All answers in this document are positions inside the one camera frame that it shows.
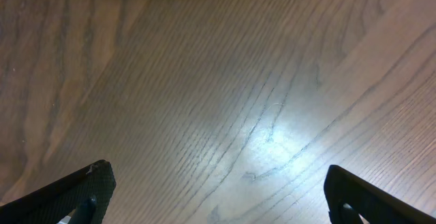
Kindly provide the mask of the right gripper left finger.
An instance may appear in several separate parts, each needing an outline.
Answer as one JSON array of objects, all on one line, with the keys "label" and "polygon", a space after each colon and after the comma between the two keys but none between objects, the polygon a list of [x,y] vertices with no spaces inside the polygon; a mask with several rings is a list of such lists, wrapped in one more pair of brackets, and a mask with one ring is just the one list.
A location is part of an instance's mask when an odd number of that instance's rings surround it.
[{"label": "right gripper left finger", "polygon": [[110,162],[99,160],[1,207],[2,223],[101,223],[116,181]]}]

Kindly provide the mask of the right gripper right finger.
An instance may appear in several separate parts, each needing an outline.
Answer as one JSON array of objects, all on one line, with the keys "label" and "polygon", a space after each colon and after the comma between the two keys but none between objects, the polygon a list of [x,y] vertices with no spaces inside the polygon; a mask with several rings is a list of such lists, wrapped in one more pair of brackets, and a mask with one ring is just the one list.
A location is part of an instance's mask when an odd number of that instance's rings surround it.
[{"label": "right gripper right finger", "polygon": [[338,165],[331,165],[324,195],[332,224],[434,223],[435,218],[402,202]]}]

